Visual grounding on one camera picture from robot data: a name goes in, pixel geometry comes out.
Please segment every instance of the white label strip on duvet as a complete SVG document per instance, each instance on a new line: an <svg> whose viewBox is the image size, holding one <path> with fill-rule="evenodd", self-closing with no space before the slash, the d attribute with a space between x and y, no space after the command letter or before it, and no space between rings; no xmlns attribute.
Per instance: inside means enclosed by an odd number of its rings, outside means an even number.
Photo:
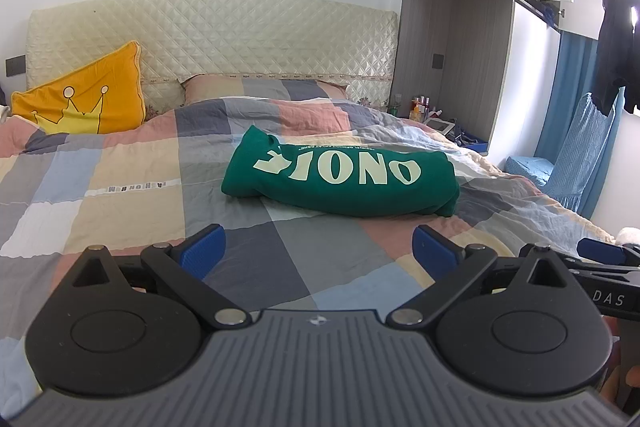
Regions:
<svg viewBox="0 0 640 427"><path fill-rule="evenodd" d="M158 188L174 187L180 185L180 178L166 182L142 182L131 185L111 185L105 188L94 188L84 193L84 197L101 196L103 194L122 194L124 192L140 192L141 190L158 190Z"/></svg>

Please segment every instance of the blue curtain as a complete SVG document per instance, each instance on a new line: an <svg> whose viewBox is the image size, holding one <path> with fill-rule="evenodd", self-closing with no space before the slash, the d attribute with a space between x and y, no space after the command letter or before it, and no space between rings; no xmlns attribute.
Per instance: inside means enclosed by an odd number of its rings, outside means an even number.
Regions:
<svg viewBox="0 0 640 427"><path fill-rule="evenodd" d="M556 163L564 138L574 117L578 100L592 89L597 47L598 41L594 39L562 32L556 76L551 89L551 98L549 99L549 108L546 111L545 123L535 153L536 157L546 158L551 163ZM582 201L578 213L587 219L590 219L593 214L607 176L611 151L618 133L623 105L624 96L621 92L616 99L616 117L613 120L609 138L582 193Z"/></svg>

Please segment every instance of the hanging clothes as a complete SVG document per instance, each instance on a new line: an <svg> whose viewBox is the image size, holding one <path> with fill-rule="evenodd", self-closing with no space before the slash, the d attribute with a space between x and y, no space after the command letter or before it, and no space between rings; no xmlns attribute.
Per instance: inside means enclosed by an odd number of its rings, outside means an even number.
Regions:
<svg viewBox="0 0 640 427"><path fill-rule="evenodd" d="M625 89L625 110L640 106L640 24L634 34L631 9L640 0L604 0L605 14L598 37L593 103L605 116L620 87Z"/></svg>

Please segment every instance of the bed sheet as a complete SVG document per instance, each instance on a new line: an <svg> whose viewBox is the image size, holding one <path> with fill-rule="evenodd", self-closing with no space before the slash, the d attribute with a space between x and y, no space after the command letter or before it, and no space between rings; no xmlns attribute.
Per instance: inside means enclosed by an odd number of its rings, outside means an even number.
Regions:
<svg viewBox="0 0 640 427"><path fill-rule="evenodd" d="M443 150L461 186L456 213L359 219L225 196L226 166L252 124L297 144ZM14 116L0 125L0 414L35 396L24 334L87 245L135 254L209 223L224 226L227 248L205 280L248 311L376 309L382 318L433 282L411 253L417 225L501 255L536 241L570 253L582 237L612 241L525 178L347 101L206 100L108 135L47 136Z"/></svg>

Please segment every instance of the cream headboard cover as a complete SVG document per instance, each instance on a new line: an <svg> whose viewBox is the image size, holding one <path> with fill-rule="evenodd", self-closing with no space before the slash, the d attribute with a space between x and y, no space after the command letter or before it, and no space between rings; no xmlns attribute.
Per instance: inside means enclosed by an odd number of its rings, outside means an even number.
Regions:
<svg viewBox="0 0 640 427"><path fill-rule="evenodd" d="M114 51L142 46L147 104L184 103L198 73L312 76L348 86L352 100L388 98L398 16L325 0L90 0L36 10L27 36L27 86Z"/></svg>

